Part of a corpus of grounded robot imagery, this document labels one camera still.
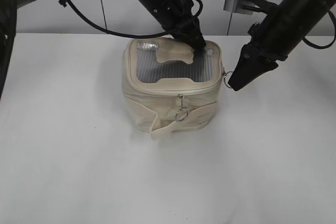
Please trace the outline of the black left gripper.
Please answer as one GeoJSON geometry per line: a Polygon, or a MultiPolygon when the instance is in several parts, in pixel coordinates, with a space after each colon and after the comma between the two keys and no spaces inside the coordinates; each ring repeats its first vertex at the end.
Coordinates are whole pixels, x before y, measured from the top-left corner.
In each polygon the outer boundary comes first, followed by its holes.
{"type": "Polygon", "coordinates": [[[203,50],[206,42],[200,22],[192,14],[193,0],[152,0],[152,14],[164,31],[195,50],[203,50]]]}

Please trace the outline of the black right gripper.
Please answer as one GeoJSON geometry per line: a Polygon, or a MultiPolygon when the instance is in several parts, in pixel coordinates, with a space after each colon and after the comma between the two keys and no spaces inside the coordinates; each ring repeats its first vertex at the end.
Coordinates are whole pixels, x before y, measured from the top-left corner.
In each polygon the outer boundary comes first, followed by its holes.
{"type": "Polygon", "coordinates": [[[291,52],[291,24],[261,22],[249,31],[250,42],[242,47],[239,60],[228,84],[239,91],[261,75],[278,68],[291,52]]]}

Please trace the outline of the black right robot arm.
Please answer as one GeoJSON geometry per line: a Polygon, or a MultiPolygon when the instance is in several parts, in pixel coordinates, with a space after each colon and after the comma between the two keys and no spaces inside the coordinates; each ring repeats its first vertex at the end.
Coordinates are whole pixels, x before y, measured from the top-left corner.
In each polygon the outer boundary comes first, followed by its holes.
{"type": "Polygon", "coordinates": [[[306,35],[325,16],[335,22],[330,11],[335,0],[282,0],[275,4],[266,0],[225,0],[223,9],[236,14],[264,13],[263,21],[253,24],[250,42],[243,45],[238,63],[228,85],[238,91],[253,80],[278,67],[303,41],[322,49],[306,39],[306,35]]]}

